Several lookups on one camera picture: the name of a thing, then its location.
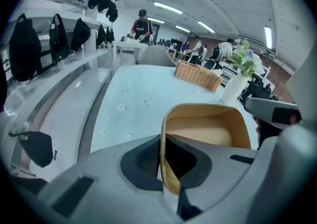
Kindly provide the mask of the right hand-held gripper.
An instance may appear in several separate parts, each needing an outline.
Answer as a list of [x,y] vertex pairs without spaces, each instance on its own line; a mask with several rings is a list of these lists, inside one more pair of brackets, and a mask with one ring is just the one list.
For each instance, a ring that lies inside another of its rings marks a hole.
[[244,109],[280,129],[304,121],[317,121],[317,51],[311,50],[302,65],[288,80],[287,89],[295,103],[248,98]]

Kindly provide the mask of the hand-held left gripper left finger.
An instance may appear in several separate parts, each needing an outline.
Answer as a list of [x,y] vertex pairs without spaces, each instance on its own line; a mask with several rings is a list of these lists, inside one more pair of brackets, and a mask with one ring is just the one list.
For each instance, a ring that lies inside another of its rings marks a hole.
[[46,185],[40,199],[73,224],[161,224],[159,136],[93,152]]

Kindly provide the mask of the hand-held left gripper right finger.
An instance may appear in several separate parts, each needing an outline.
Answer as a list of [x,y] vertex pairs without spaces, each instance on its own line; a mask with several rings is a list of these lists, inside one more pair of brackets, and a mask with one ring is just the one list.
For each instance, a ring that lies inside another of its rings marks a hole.
[[165,157],[178,179],[177,214],[191,219],[218,203],[244,176],[256,150],[167,135]]

